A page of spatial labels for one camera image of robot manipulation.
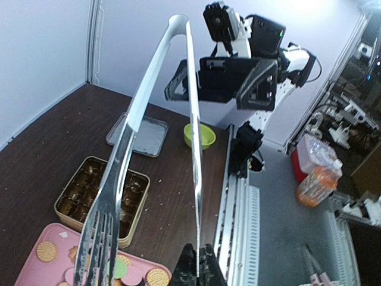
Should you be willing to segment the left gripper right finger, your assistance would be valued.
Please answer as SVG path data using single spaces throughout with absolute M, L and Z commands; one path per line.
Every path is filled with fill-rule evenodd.
M 227 286 L 211 244 L 200 250 L 198 285 Z

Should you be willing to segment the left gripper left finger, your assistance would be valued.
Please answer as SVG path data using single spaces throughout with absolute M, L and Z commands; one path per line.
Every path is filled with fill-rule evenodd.
M 197 286 L 196 251 L 187 243 L 181 252 L 171 278 L 171 286 Z

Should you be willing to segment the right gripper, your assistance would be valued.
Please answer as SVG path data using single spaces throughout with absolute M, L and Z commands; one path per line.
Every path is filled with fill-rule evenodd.
M 273 111 L 278 65 L 275 59 L 204 57 L 199 61 L 198 99 L 227 103 L 236 97 L 238 110 Z M 179 66 L 164 89 L 167 101 L 188 101 L 188 61 Z

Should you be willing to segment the silver white tongs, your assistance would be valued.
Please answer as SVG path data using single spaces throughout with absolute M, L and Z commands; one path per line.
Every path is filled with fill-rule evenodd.
M 132 152 L 155 156 L 162 144 L 155 129 L 145 127 L 143 116 L 173 37 L 186 37 L 187 59 L 182 74 L 188 78 L 188 95 L 174 98 L 190 107 L 193 188 L 196 217 L 196 274 L 200 274 L 202 221 L 202 138 L 191 25 L 187 16 L 170 17 L 168 26 L 126 112 L 120 132 L 101 179 L 99 191 L 83 224 L 74 267 L 73 285 L 112 283 L 120 232 L 124 181 Z

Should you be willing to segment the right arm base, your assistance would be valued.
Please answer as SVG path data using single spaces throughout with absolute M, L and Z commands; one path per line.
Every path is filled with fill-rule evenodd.
M 236 137 L 232 139 L 228 174 L 237 178 L 247 178 L 249 170 L 260 172 L 264 168 L 264 159 L 259 153 L 260 159 L 254 158 L 262 145 L 263 134 L 260 129 L 254 129 L 250 121 L 246 121 L 237 131 Z

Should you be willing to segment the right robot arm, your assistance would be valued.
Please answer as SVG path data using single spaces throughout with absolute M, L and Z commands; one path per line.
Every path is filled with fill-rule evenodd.
M 289 79 L 295 88 L 308 82 L 317 57 L 309 50 L 289 43 L 274 57 L 243 58 L 234 55 L 217 56 L 218 44 L 209 57 L 201 58 L 200 70 L 196 74 L 199 101 L 228 103 L 236 101 L 238 110 L 274 111 L 277 89 Z M 188 100 L 188 65 L 182 60 L 164 94 L 167 101 Z M 182 86 L 183 92 L 176 89 Z M 244 171 L 252 154 L 262 145 L 265 127 L 255 128 L 247 120 L 233 140 L 228 167 L 229 175 L 247 177 Z

